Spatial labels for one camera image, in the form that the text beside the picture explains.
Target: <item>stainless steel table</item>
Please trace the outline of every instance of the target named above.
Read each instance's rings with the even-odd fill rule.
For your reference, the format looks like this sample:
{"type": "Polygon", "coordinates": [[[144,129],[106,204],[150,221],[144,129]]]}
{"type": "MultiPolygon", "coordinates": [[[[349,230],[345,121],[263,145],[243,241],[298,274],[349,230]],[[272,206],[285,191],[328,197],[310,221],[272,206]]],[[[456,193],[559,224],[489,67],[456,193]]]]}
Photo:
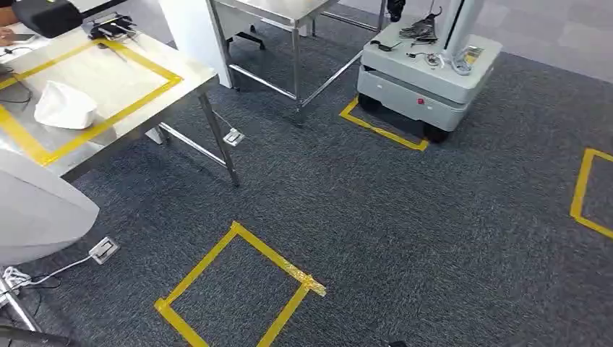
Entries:
{"type": "Polygon", "coordinates": [[[121,43],[91,41],[78,28],[5,66],[13,68],[14,76],[0,82],[0,147],[29,156],[67,181],[155,127],[224,166],[239,184],[206,96],[217,75],[177,50],[144,34],[121,43]],[[48,80],[75,87],[97,102],[91,127],[60,129],[33,118],[48,80]],[[23,100],[26,88],[32,91],[29,103],[10,102],[23,100]],[[165,110],[188,93],[197,94],[222,158],[163,123],[169,116],[165,110]]]}
{"type": "MultiPolygon", "coordinates": [[[[283,25],[287,25],[291,29],[291,39],[293,46],[293,93],[287,90],[284,90],[277,85],[274,85],[267,80],[257,76],[253,72],[250,72],[237,64],[231,63],[230,53],[228,51],[227,45],[224,46],[224,55],[226,57],[226,62],[228,62],[228,68],[243,74],[253,80],[256,80],[267,87],[270,87],[277,92],[285,95],[286,97],[296,101],[296,112],[300,112],[300,110],[305,107],[308,103],[310,103],[314,98],[316,98],[325,88],[327,88],[334,80],[336,80],[343,72],[345,72],[355,61],[357,61],[361,56],[361,51],[357,53],[347,64],[345,64],[342,68],[340,68],[330,79],[328,79],[321,87],[317,88],[310,96],[303,99],[302,91],[300,86],[300,48],[299,48],[299,40],[300,35],[298,33],[298,29],[309,22],[312,23],[312,33],[313,36],[316,35],[315,32],[315,17],[318,15],[323,15],[334,20],[339,20],[341,22],[345,22],[350,25],[355,25],[357,27],[361,27],[366,30],[371,30],[375,32],[379,32],[383,27],[383,21],[385,18],[385,4],[386,0],[381,0],[381,7],[379,13],[379,21],[376,27],[371,25],[358,22],[351,18],[342,17],[337,14],[326,12],[325,10],[331,7],[332,5],[339,2],[339,0],[207,0],[210,3],[210,7],[213,11],[213,18],[215,20],[215,26],[218,28],[218,34],[220,36],[220,42],[225,42],[225,36],[223,34],[223,28],[221,26],[219,15],[217,13],[217,9],[215,8],[215,3],[220,2],[230,7],[234,7],[240,9],[241,11],[248,12],[250,14],[256,15],[261,18],[265,18],[267,20],[272,20],[273,22],[278,22],[283,25]]],[[[232,85],[235,84],[235,80],[232,77],[232,85]]]]}

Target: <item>gray carpet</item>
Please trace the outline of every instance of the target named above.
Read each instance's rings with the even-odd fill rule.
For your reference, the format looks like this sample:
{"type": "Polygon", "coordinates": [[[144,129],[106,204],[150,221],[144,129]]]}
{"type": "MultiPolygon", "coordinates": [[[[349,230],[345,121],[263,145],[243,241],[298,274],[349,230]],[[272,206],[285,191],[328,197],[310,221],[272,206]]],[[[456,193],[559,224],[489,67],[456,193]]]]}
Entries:
{"type": "MultiPolygon", "coordinates": [[[[257,29],[269,50],[236,39],[235,60],[288,87],[288,34],[257,29]]],[[[370,38],[326,18],[318,32],[303,40],[309,90],[370,38]]],[[[503,54],[457,132],[418,152],[339,117],[356,76],[354,66],[303,124],[255,82],[213,88],[215,108],[247,134],[232,150],[238,189],[178,141],[147,139],[77,180],[98,222],[23,270],[80,259],[105,235],[122,248],[40,291],[41,324],[86,346],[184,346],[153,303],[237,220],[327,287],[274,346],[613,345],[613,240],[569,216],[585,148],[613,153],[613,85],[503,54]]],[[[169,123],[213,147],[195,99],[173,112],[169,123]]],[[[610,228],[612,175],[613,163],[595,163],[585,210],[610,228]]],[[[297,287],[236,239],[174,307],[212,346],[254,346],[297,287]]]]}

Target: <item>yellow tape square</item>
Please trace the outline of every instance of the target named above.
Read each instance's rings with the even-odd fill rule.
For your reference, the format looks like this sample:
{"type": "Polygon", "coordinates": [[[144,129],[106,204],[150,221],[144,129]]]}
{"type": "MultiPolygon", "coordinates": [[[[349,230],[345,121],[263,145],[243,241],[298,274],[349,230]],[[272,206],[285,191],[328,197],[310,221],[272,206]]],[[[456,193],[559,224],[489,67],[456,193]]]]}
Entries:
{"type": "Polygon", "coordinates": [[[411,148],[412,150],[420,150],[420,151],[424,151],[426,150],[426,148],[428,148],[428,144],[429,142],[427,140],[421,140],[420,143],[414,143],[411,142],[403,137],[400,137],[392,132],[389,132],[385,129],[381,129],[381,128],[377,128],[373,125],[371,125],[370,123],[367,123],[355,116],[351,115],[351,111],[358,105],[358,97],[355,97],[346,107],[345,109],[343,109],[340,112],[340,116],[343,117],[344,119],[347,119],[348,121],[350,121],[351,123],[357,124],[360,127],[366,128],[368,130],[371,130],[373,132],[376,132],[377,134],[386,137],[392,141],[398,142],[401,145],[411,148]]]}
{"type": "Polygon", "coordinates": [[[286,271],[290,276],[294,277],[301,283],[300,288],[298,288],[283,310],[281,310],[277,316],[277,319],[268,328],[264,336],[262,336],[257,344],[258,347],[270,346],[309,291],[314,291],[320,296],[325,296],[326,294],[325,287],[313,279],[311,275],[307,275],[306,273],[300,271],[297,267],[293,266],[289,261],[275,252],[275,250],[270,248],[254,234],[250,233],[247,229],[235,221],[232,223],[230,231],[224,237],[222,237],[221,240],[192,269],[192,271],[190,271],[187,276],[185,276],[185,278],[179,282],[175,289],[173,289],[165,299],[159,298],[154,304],[155,309],[160,312],[162,317],[164,317],[166,321],[170,323],[170,325],[172,325],[175,330],[192,346],[208,347],[209,345],[194,331],[194,329],[192,329],[192,327],[187,324],[187,322],[185,322],[183,318],[181,318],[181,316],[174,311],[171,304],[173,301],[178,299],[178,297],[196,280],[196,278],[202,272],[204,272],[207,266],[213,262],[221,251],[226,248],[230,241],[232,241],[237,235],[249,242],[249,244],[260,251],[260,253],[265,255],[278,267],[286,271]]]}
{"type": "Polygon", "coordinates": [[[85,144],[92,138],[102,134],[110,127],[112,127],[118,121],[126,118],[132,112],[137,109],[143,107],[153,99],[157,98],[159,95],[163,94],[167,90],[171,89],[173,86],[177,85],[183,79],[174,74],[173,72],[164,69],[163,67],[157,65],[151,60],[141,56],[140,54],[134,52],[133,50],[127,48],[126,46],[116,42],[109,41],[105,39],[97,39],[92,40],[89,43],[76,48],[70,52],[60,55],[59,57],[47,61],[45,64],[41,64],[31,70],[23,72],[21,74],[16,74],[13,78],[9,78],[0,82],[0,90],[9,87],[18,80],[23,80],[27,77],[33,76],[34,74],[43,71],[49,67],[52,67],[55,64],[58,64],[60,61],[64,61],[70,57],[77,55],[84,50],[93,47],[99,43],[107,46],[109,49],[112,49],[117,54],[120,54],[126,59],[130,59],[139,65],[143,66],[146,69],[149,69],[151,72],[158,74],[159,76],[166,79],[166,83],[157,87],[143,98],[140,98],[132,105],[127,106],[126,108],[120,110],[115,113],[113,116],[107,118],[102,123],[96,124],[93,127],[87,128],[81,131],[74,139],[68,141],[67,143],[61,145],[58,149],[53,151],[46,150],[31,134],[27,132],[27,130],[8,112],[4,107],[0,106],[0,129],[6,132],[34,161],[39,163],[42,166],[46,166],[50,163],[53,163],[55,160],[60,159],[64,155],[70,153],[71,151],[77,149],[79,146],[85,144]]]}
{"type": "Polygon", "coordinates": [[[613,239],[613,230],[601,226],[598,223],[594,223],[593,221],[582,216],[583,198],[586,195],[588,180],[590,178],[590,172],[592,169],[594,157],[600,157],[604,160],[613,162],[613,155],[606,154],[599,150],[594,150],[593,148],[586,149],[586,153],[583,156],[583,161],[581,163],[581,169],[579,170],[579,177],[577,178],[575,196],[573,197],[573,203],[570,206],[570,216],[573,217],[580,224],[583,224],[584,226],[587,226],[588,228],[598,231],[600,234],[603,234],[613,239]]]}

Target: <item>floor marking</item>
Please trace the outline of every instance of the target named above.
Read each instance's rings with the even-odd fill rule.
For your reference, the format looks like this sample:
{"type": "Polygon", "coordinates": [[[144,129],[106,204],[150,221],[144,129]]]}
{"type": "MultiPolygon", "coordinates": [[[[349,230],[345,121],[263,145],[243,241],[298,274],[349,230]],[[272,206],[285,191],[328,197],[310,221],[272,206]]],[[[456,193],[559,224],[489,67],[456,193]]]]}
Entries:
{"type": "Polygon", "coordinates": [[[270,346],[275,340],[283,326],[287,323],[291,315],[296,311],[296,308],[300,305],[304,297],[313,291],[320,296],[325,296],[326,288],[318,283],[311,275],[307,275],[293,266],[285,258],[281,257],[274,249],[266,245],[262,240],[258,239],[254,234],[245,229],[242,225],[236,221],[232,223],[230,231],[224,235],[221,240],[205,255],[200,262],[190,271],[187,276],[173,289],[167,298],[159,298],[153,305],[155,309],[166,319],[170,325],[181,335],[190,345],[196,347],[208,347],[209,345],[190,327],[181,316],[179,316],[171,304],[177,300],[178,297],[198,278],[198,276],[204,272],[213,262],[213,260],[221,253],[221,251],[228,246],[230,241],[234,239],[236,235],[242,237],[245,241],[251,244],[255,249],[265,255],[270,261],[274,262],[278,267],[286,271],[289,275],[297,279],[301,283],[298,291],[292,296],[292,298],[285,305],[283,310],[279,313],[277,319],[268,328],[262,339],[257,344],[257,347],[270,346]]]}
{"type": "Polygon", "coordinates": [[[594,157],[600,157],[604,160],[613,162],[613,155],[606,154],[599,150],[594,150],[593,148],[586,148],[586,153],[583,155],[583,160],[581,162],[581,169],[579,170],[579,177],[577,178],[575,196],[573,197],[573,203],[570,205],[570,216],[573,217],[578,223],[613,239],[613,230],[601,226],[598,223],[594,223],[593,221],[582,216],[583,198],[586,195],[594,157]]]}
{"type": "Polygon", "coordinates": [[[158,96],[164,94],[166,91],[170,90],[175,85],[179,84],[180,81],[183,80],[182,77],[174,74],[167,69],[164,69],[160,65],[157,65],[153,61],[141,56],[140,54],[134,52],[130,48],[116,42],[105,39],[96,39],[92,40],[89,43],[86,43],[83,46],[80,46],[72,51],[68,51],[55,59],[49,60],[44,64],[41,64],[33,69],[27,70],[26,72],[22,72],[21,74],[14,74],[12,78],[4,80],[0,82],[0,90],[9,87],[18,80],[25,80],[27,77],[30,77],[38,72],[43,71],[49,67],[52,67],[55,64],[58,64],[60,61],[71,58],[88,48],[92,48],[97,44],[103,44],[109,47],[111,50],[115,51],[117,54],[123,56],[126,59],[130,59],[146,69],[160,75],[161,77],[166,79],[166,83],[161,85],[160,87],[155,88],[151,93],[148,93],[144,97],[136,100],[132,105],[127,106],[123,110],[115,113],[113,116],[107,118],[102,123],[96,124],[90,128],[82,130],[79,134],[74,137],[72,140],[60,146],[60,148],[54,151],[47,151],[32,135],[30,135],[27,130],[16,120],[13,116],[5,109],[0,110],[0,129],[4,130],[23,150],[26,152],[35,162],[42,166],[47,166],[50,163],[60,159],[71,151],[77,149],[79,146],[85,144],[87,141],[92,138],[102,134],[108,128],[112,127],[115,123],[121,121],[126,118],[132,112],[137,109],[143,107],[148,104],[158,96]]]}
{"type": "Polygon", "coordinates": [[[348,121],[350,121],[351,123],[357,124],[360,127],[366,128],[368,130],[371,130],[373,132],[376,132],[379,135],[382,135],[392,141],[396,141],[398,143],[400,143],[401,145],[405,146],[405,147],[409,147],[412,150],[420,150],[420,151],[424,151],[426,148],[428,148],[428,141],[427,140],[421,140],[421,142],[415,143],[415,142],[411,142],[403,137],[400,137],[392,132],[389,132],[385,129],[381,129],[381,128],[377,128],[373,125],[371,125],[370,123],[367,123],[363,120],[361,120],[360,118],[357,118],[355,116],[351,115],[351,111],[358,105],[358,97],[355,97],[346,107],[345,109],[343,109],[340,112],[340,116],[343,117],[344,119],[347,119],[348,121]]]}

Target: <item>floor outlet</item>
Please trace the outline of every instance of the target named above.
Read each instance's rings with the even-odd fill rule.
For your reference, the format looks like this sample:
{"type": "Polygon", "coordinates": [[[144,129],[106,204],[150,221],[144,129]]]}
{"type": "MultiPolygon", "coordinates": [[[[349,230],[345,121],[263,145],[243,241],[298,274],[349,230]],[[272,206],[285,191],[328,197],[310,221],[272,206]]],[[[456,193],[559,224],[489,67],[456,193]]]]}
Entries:
{"type": "Polygon", "coordinates": [[[106,260],[108,260],[108,258],[111,257],[111,255],[117,252],[117,249],[119,249],[119,245],[113,241],[113,239],[107,236],[90,250],[90,255],[92,256],[92,259],[94,259],[98,264],[102,265],[104,262],[106,262],[106,260]]]}

